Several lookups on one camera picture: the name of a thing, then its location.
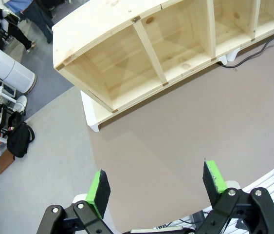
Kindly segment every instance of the metal bolt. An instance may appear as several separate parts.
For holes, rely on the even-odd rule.
[[[229,191],[229,195],[230,196],[234,196],[236,194],[236,192],[233,190],[233,189],[231,189],[230,191]]]
[[[255,192],[255,194],[256,194],[256,196],[261,196],[261,195],[262,195],[262,191],[257,190],[257,191]]]
[[[82,208],[84,208],[84,204],[83,204],[83,203],[79,203],[79,204],[77,205],[77,207],[78,207],[79,209],[82,209]]]

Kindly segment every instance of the black bag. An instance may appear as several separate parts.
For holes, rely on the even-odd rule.
[[[33,129],[26,124],[20,123],[7,139],[7,149],[16,157],[23,157],[28,150],[29,143],[35,139]]]

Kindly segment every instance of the white cylinder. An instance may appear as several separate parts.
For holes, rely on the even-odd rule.
[[[26,93],[34,83],[35,74],[0,50],[0,79]]]

